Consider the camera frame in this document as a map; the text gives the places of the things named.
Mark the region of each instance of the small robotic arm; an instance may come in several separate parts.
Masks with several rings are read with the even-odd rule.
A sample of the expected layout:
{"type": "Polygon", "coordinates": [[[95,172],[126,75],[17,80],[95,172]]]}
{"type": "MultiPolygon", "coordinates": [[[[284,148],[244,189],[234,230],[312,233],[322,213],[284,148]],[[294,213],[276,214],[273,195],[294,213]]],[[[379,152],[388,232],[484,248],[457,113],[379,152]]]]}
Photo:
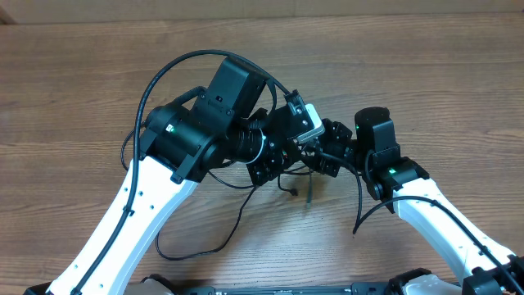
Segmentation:
{"type": "MultiPolygon", "coordinates": [[[[130,166],[91,238],[43,293],[124,293],[138,262],[169,216],[210,169],[227,161],[245,163],[255,186],[275,179],[298,161],[331,177],[337,177],[340,168],[348,169],[357,179],[362,177],[379,206],[410,223],[430,243],[460,284],[448,284],[429,270],[418,269],[391,279],[386,294],[522,291],[524,259],[482,233],[444,197],[420,165],[401,156],[386,108],[357,112],[353,139],[342,123],[320,120],[314,106],[304,104],[296,90],[285,90],[286,104],[276,108],[275,86],[281,88],[279,85],[250,61],[226,55],[208,88],[194,88],[151,111],[139,139],[138,171],[130,166]],[[272,109],[253,111],[266,86],[273,97],[272,109]],[[194,105],[187,109],[183,104],[192,99],[194,105]],[[134,175],[138,176],[136,195],[129,210],[126,204],[134,175]],[[99,259],[121,222],[123,210],[129,210],[124,223],[99,259]],[[93,268],[97,259],[100,261],[93,268]]],[[[357,220],[354,232],[371,213],[357,220]]]]}

